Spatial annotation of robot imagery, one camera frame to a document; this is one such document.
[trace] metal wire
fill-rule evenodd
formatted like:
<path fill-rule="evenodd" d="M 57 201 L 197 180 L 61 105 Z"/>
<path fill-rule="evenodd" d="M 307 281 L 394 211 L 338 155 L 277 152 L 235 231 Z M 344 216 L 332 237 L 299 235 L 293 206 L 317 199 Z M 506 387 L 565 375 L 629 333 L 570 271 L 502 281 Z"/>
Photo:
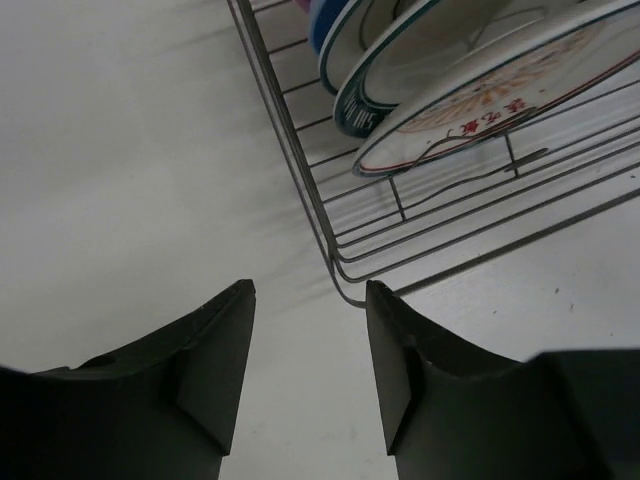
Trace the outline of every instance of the metal wire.
<path fill-rule="evenodd" d="M 412 178 L 423 178 L 419 177 L 419 170 L 424 168 L 420 166 L 414 169 L 412 166 L 389 177 L 356 182 L 354 186 L 338 193 L 329 188 L 331 193 L 322 195 L 313 172 L 332 165 L 349 166 L 350 157 L 357 148 L 351 146 L 341 152 L 332 152 L 311 164 L 307 161 L 298 134 L 329 124 L 331 117 L 321 116 L 295 127 L 286 97 L 293 92 L 314 88 L 319 80 L 305 80 L 283 90 L 271 60 L 275 54 L 283 55 L 305 44 L 306 39 L 291 41 L 269 50 L 265 46 L 259 23 L 263 12 L 274 13 L 277 8 L 286 9 L 290 0 L 277 0 L 255 9 L 250 0 L 227 2 L 331 280 L 339 294 L 351 305 L 364 306 L 364 289 L 360 287 L 354 290 L 350 285 L 362 286 L 373 278 L 384 280 L 386 274 L 396 271 L 402 273 L 403 268 L 415 262 L 426 262 L 420 264 L 425 266 L 427 272 L 423 278 L 414 280 L 408 276 L 405 284 L 395 286 L 397 293 L 407 295 L 510 254 L 640 196 L 640 189 L 630 189 L 600 205 L 585 205 L 582 212 L 556 223 L 550 219 L 549 224 L 536 232 L 516 240 L 506 239 L 503 245 L 492 250 L 473 251 L 473 255 L 468 256 L 469 260 L 429 270 L 429 259 L 435 254 L 453 251 L 458 245 L 467 245 L 465 242 L 486 232 L 553 207 L 573 195 L 620 179 L 622 175 L 640 168 L 640 114 L 636 113 L 599 125 L 596 130 L 577 138 L 567 137 L 564 143 L 558 144 L 557 139 L 554 143 L 550 139 L 547 145 L 543 144 L 529 153 L 519 154 L 515 145 L 515 138 L 521 132 L 535 131 L 545 122 L 561 118 L 562 115 L 586 112 L 596 102 L 613 95 L 624 95 L 634 87 L 640 87 L 640 79 L 614 85 L 604 93 L 578 99 L 529 121 L 510 121 L 492 133 L 494 139 L 491 142 L 502 142 L 504 150 L 496 156 L 498 162 L 488 171 L 477 173 L 474 171 L 475 165 L 462 164 L 457 175 L 453 175 L 445 184 L 435 188 L 428 184 L 418 186 L 410 192 L 409 198 L 399 182 L 407 184 Z M 283 11 L 282 15 L 283 21 L 286 21 L 286 12 Z M 357 199 L 360 195 L 382 189 L 388 189 L 392 208 L 387 206 L 373 218 L 366 214 L 364 208 L 359 210 L 361 204 Z M 522 199 L 527 199 L 526 206 L 517 211 L 508 210 L 512 202 Z M 344 218 L 339 215 L 343 203 L 351 209 L 351 214 L 345 214 Z M 481 216 L 487 212 L 493 212 L 490 218 Z M 469 227 L 460 230 L 460 226 L 465 225 Z"/>

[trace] wire plate holder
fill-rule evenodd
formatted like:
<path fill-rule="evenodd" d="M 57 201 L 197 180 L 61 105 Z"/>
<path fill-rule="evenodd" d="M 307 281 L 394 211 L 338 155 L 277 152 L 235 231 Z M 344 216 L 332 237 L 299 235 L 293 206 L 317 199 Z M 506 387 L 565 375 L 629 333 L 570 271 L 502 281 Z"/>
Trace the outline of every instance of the wire plate holder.
<path fill-rule="evenodd" d="M 331 119 L 291 0 L 227 0 L 340 295 L 399 295 L 514 252 L 640 196 L 640 65 L 482 144 L 386 178 L 351 174 L 361 141 Z"/>

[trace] blue plate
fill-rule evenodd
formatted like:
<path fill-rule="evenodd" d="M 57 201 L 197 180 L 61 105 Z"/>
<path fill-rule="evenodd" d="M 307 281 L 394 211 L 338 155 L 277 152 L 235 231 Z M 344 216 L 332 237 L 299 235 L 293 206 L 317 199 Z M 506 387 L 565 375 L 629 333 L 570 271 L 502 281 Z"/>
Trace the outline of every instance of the blue plate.
<path fill-rule="evenodd" d="M 317 54 L 320 54 L 324 39 L 346 4 L 347 0 L 311 0 L 309 44 Z"/>

